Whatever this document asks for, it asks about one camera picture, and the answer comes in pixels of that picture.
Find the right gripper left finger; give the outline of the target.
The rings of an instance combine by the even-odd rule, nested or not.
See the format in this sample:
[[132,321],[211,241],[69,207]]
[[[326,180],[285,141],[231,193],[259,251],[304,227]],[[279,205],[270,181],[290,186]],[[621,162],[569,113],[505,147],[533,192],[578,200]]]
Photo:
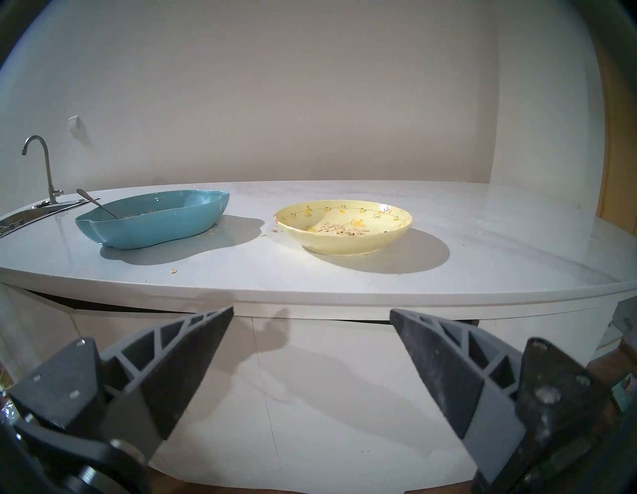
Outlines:
[[201,385],[234,317],[232,307],[182,317],[99,352],[72,340],[14,385],[22,440],[88,451],[114,440],[150,460]]

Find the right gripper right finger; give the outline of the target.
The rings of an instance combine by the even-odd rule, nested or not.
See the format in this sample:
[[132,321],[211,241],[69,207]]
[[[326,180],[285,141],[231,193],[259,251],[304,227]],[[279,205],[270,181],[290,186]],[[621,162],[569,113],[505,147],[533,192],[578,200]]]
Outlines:
[[596,443],[610,390],[548,340],[520,352],[463,322],[404,309],[390,322],[476,464],[474,486],[546,486]]

